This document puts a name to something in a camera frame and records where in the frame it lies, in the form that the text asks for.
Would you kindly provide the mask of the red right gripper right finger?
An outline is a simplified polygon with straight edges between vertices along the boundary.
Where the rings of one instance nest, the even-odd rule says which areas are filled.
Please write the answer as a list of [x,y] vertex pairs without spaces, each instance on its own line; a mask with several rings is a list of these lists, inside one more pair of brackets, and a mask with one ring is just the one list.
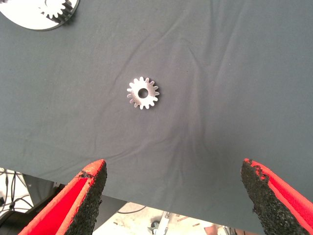
[[241,178],[265,234],[313,233],[313,203],[270,168],[246,158]]

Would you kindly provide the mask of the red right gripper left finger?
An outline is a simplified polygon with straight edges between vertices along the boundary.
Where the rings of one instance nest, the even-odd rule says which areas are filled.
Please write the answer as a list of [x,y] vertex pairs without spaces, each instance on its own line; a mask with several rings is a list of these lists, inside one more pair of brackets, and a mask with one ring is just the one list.
[[106,162],[85,166],[20,232],[21,235],[91,235],[107,179]]

